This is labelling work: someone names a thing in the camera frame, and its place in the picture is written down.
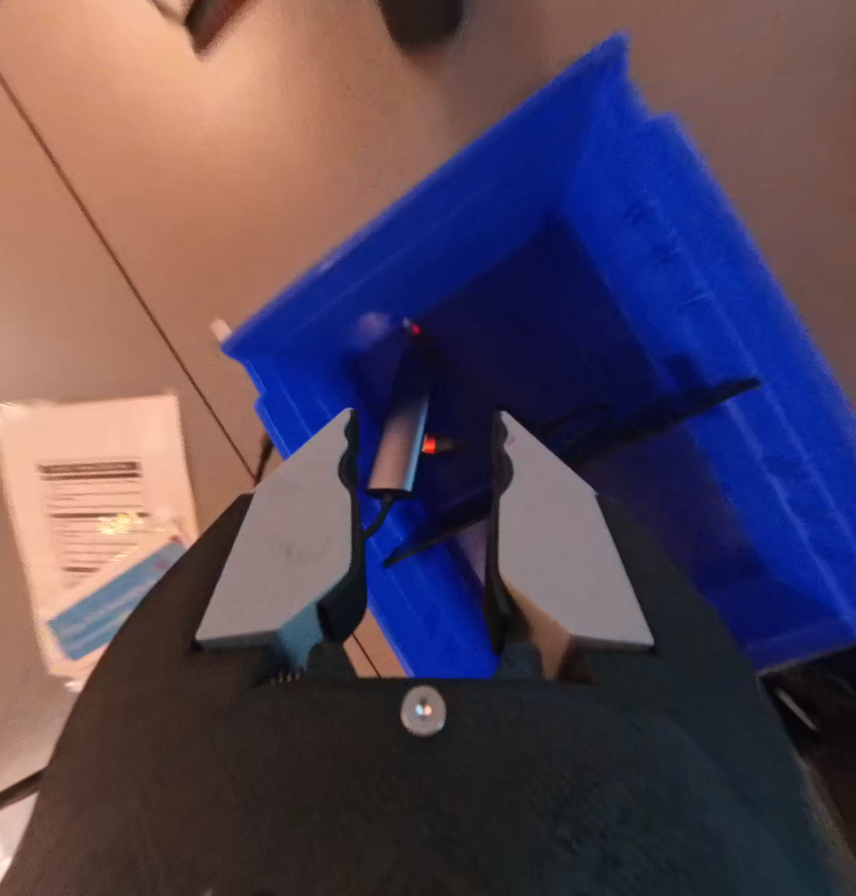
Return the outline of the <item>printed paper sheet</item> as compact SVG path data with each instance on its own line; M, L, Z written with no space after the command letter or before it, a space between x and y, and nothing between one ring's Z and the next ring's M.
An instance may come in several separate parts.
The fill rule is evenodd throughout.
M45 671L78 693L198 537L178 399L2 403L0 481Z

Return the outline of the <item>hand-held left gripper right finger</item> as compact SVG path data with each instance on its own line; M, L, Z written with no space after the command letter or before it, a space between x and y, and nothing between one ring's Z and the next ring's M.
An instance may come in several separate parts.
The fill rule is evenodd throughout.
M492 650L646 652L654 636L599 496L507 411L491 428L483 618Z

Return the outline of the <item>blue plastic bin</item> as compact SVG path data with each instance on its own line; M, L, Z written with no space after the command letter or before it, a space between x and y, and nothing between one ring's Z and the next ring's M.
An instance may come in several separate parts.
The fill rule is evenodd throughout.
M358 410L362 476L403 322L439 352L428 460L368 553L411 676L484 678L480 587L448 541L508 411L617 499L758 669L856 644L856 419L741 222L605 41L332 250L224 345L290 456Z

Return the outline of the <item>grey usb hub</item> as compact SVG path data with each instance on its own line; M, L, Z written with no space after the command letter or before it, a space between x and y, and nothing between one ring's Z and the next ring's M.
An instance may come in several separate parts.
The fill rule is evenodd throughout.
M430 340L411 330L406 336L367 485L367 493L380 499L411 497L436 377Z

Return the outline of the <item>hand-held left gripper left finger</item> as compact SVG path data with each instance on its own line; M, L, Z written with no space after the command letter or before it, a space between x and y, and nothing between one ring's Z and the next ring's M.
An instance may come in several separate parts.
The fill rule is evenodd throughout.
M196 633L209 650L344 644L367 607L360 428L344 409L255 489Z

